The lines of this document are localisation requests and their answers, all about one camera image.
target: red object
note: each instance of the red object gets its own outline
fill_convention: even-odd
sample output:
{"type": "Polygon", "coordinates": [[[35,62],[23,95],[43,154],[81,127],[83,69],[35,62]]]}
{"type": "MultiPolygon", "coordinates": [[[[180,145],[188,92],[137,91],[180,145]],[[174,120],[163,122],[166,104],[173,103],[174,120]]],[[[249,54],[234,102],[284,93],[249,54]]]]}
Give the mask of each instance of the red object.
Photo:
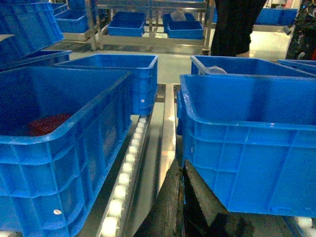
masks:
{"type": "Polygon", "coordinates": [[[316,61],[316,49],[314,51],[314,54],[312,55],[312,60],[316,61]]]}
{"type": "Polygon", "coordinates": [[[59,114],[41,118],[28,124],[31,136],[43,136],[53,132],[62,125],[71,114],[59,114]]]}

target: blue bin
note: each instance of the blue bin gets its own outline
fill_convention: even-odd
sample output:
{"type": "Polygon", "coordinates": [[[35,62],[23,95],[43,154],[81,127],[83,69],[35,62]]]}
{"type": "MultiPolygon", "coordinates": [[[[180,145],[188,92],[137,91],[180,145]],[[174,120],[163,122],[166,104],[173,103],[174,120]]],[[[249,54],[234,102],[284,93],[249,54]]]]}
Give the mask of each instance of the blue bin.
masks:
{"type": "Polygon", "coordinates": [[[53,8],[54,15],[57,15],[68,10],[67,4],[63,3],[52,3],[51,6],[53,8]]]}
{"type": "MultiPolygon", "coordinates": [[[[195,21],[196,19],[191,13],[185,13],[184,14],[187,21],[195,21]]],[[[162,16],[162,23],[163,23],[163,32],[167,33],[168,32],[168,23],[172,21],[171,14],[164,14],[162,16]]]]}
{"type": "Polygon", "coordinates": [[[69,54],[71,54],[69,50],[42,50],[31,54],[27,58],[0,65],[0,71],[25,66],[53,66],[56,63],[69,61],[69,54]]]}
{"type": "Polygon", "coordinates": [[[95,54],[56,64],[58,67],[132,71],[132,114],[148,115],[156,100],[158,57],[154,55],[95,54]]]}
{"type": "Polygon", "coordinates": [[[84,33],[89,29],[85,10],[67,10],[56,15],[60,30],[64,33],[84,33]]]}
{"type": "Polygon", "coordinates": [[[255,58],[191,56],[191,74],[211,74],[208,67],[218,66],[228,74],[266,75],[280,77],[314,77],[287,66],[255,58]]]}
{"type": "Polygon", "coordinates": [[[0,230],[74,237],[131,125],[126,71],[24,67],[0,73],[0,230]],[[28,136],[39,118],[72,116],[28,136]]]}
{"type": "Polygon", "coordinates": [[[283,9],[263,8],[257,18],[258,25],[279,25],[282,18],[283,9]]]}
{"type": "MultiPolygon", "coordinates": [[[[85,0],[68,0],[70,9],[85,10],[85,0]]],[[[91,8],[96,8],[96,0],[91,0],[91,8]]]]}
{"type": "Polygon", "coordinates": [[[296,18],[297,11],[298,9],[284,9],[279,24],[282,26],[291,24],[296,18]]]}
{"type": "Polygon", "coordinates": [[[8,62],[24,56],[21,44],[14,35],[2,35],[0,37],[0,68],[8,62]]]}
{"type": "Polygon", "coordinates": [[[121,21],[145,21],[146,13],[143,12],[125,12],[119,11],[117,12],[113,20],[121,20],[121,21]]]}
{"type": "Polygon", "coordinates": [[[173,39],[203,39],[203,26],[200,21],[172,21],[168,23],[168,36],[173,39]]]}
{"type": "Polygon", "coordinates": [[[312,73],[316,77],[316,61],[310,60],[278,60],[279,63],[307,72],[312,73]]]}
{"type": "Polygon", "coordinates": [[[2,4],[0,34],[13,34],[20,56],[40,51],[64,39],[51,3],[2,4]]]}
{"type": "Polygon", "coordinates": [[[316,81],[183,75],[184,159],[231,212],[316,217],[316,81]]]}
{"type": "Polygon", "coordinates": [[[113,20],[108,25],[111,36],[141,37],[144,33],[145,21],[113,20]]]}

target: white roller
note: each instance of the white roller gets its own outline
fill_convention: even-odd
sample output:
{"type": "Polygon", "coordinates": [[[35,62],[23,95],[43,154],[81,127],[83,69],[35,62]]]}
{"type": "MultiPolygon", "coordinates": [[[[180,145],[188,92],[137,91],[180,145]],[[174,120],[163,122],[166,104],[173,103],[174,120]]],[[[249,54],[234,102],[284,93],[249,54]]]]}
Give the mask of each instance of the white roller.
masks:
{"type": "Polygon", "coordinates": [[[129,162],[125,162],[123,164],[123,168],[122,168],[124,173],[132,173],[133,171],[133,164],[129,163],[129,162]]]}
{"type": "Polygon", "coordinates": [[[136,128],[136,133],[143,133],[144,128],[143,127],[137,127],[136,128]]]}
{"type": "Polygon", "coordinates": [[[132,146],[135,146],[135,147],[138,147],[140,144],[140,139],[133,139],[132,142],[131,142],[131,145],[132,146]]]}
{"type": "Polygon", "coordinates": [[[295,216],[294,220],[302,229],[311,228],[313,226],[313,221],[310,217],[295,216]]]}
{"type": "Polygon", "coordinates": [[[136,155],[135,155],[135,154],[132,154],[132,153],[127,154],[127,155],[126,155],[126,161],[129,162],[129,163],[134,164],[135,161],[136,161],[136,155]]]}
{"type": "Polygon", "coordinates": [[[137,153],[137,151],[138,151],[138,147],[136,146],[130,146],[128,148],[128,153],[137,153]]]}
{"type": "Polygon", "coordinates": [[[313,228],[306,228],[303,229],[306,237],[316,237],[316,229],[313,228]]]}
{"type": "Polygon", "coordinates": [[[126,198],[126,186],[117,185],[114,189],[113,199],[125,200],[126,198]]]}
{"type": "Polygon", "coordinates": [[[110,202],[108,216],[120,218],[124,208],[124,201],[114,199],[110,202]]]}
{"type": "Polygon", "coordinates": [[[104,237],[116,237],[117,229],[119,228],[119,218],[106,217],[102,225],[102,236],[104,237]]]}
{"type": "Polygon", "coordinates": [[[130,174],[122,173],[118,177],[118,184],[128,186],[130,181],[130,174]]]}
{"type": "Polygon", "coordinates": [[[146,123],[146,118],[140,118],[140,119],[139,119],[139,122],[141,122],[141,123],[146,123]]]}
{"type": "Polygon", "coordinates": [[[142,122],[139,122],[139,123],[137,124],[137,127],[145,127],[145,124],[142,123],[142,122]]]}
{"type": "Polygon", "coordinates": [[[142,138],[142,134],[141,133],[134,133],[134,139],[140,140],[142,138]]]}

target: plastic bag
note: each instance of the plastic bag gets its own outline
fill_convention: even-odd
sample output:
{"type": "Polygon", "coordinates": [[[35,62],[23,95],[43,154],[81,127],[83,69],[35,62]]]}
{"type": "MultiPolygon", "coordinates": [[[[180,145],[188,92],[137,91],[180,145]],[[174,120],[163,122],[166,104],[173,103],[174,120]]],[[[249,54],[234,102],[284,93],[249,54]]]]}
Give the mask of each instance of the plastic bag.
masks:
{"type": "Polygon", "coordinates": [[[209,73],[227,74],[227,72],[224,69],[217,66],[207,68],[207,70],[209,73]]]}
{"type": "Polygon", "coordinates": [[[185,14],[181,11],[175,11],[171,13],[171,18],[173,21],[186,21],[187,20],[185,14]]]}

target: white plastic item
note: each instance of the white plastic item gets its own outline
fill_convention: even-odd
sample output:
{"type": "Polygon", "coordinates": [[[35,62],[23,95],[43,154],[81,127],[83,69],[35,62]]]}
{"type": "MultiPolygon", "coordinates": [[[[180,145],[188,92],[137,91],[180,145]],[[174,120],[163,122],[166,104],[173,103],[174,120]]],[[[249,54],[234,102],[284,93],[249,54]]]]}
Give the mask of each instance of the white plastic item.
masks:
{"type": "Polygon", "coordinates": [[[187,20],[185,14],[179,10],[171,13],[171,18],[173,21],[186,21],[187,20]]]}
{"type": "Polygon", "coordinates": [[[207,70],[209,73],[227,74],[227,72],[224,69],[217,66],[207,68],[207,70]]]}
{"type": "Polygon", "coordinates": [[[102,226],[102,236],[104,237],[116,237],[117,229],[119,228],[119,218],[107,217],[104,219],[102,226]]]}
{"type": "Polygon", "coordinates": [[[303,229],[306,237],[316,237],[316,229],[313,228],[307,228],[303,229]]]}
{"type": "Polygon", "coordinates": [[[295,216],[294,220],[302,229],[311,228],[313,226],[313,221],[310,217],[295,216]]]}

